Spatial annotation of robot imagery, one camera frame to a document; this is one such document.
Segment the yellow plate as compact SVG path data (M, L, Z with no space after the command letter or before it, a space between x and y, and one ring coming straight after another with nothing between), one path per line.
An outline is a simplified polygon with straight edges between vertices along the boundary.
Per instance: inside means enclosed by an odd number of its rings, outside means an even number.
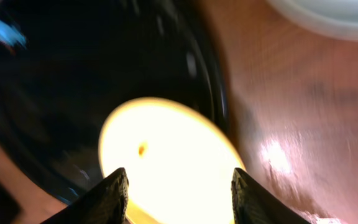
M129 181L131 223L232 223L231 181L243 167L223 132L172 100L138 98L118 106L99 136L104 176Z

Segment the black round tray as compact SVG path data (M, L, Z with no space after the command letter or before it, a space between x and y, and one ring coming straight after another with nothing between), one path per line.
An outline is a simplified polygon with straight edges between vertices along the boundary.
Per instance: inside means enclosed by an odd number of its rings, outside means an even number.
M222 131L224 80L195 1L3 1L24 47L0 44L0 145L69 204L101 182L99 133L140 97L182 103Z

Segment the light blue plate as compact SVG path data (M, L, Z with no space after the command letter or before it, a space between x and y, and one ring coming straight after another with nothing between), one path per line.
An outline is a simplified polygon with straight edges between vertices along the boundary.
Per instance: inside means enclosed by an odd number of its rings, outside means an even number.
M358 0L268 0L288 20L317 34L358 41Z

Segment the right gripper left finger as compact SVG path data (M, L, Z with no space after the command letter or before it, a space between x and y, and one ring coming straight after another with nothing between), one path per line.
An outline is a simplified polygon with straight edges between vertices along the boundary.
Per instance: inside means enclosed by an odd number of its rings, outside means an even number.
M121 167L67 208L42 224L123 224L129 180Z

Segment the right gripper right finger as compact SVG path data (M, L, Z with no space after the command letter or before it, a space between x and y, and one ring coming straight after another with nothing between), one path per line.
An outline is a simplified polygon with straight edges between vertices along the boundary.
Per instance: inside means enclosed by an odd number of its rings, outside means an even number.
M231 193L235 224L309 224L241 168L234 169Z

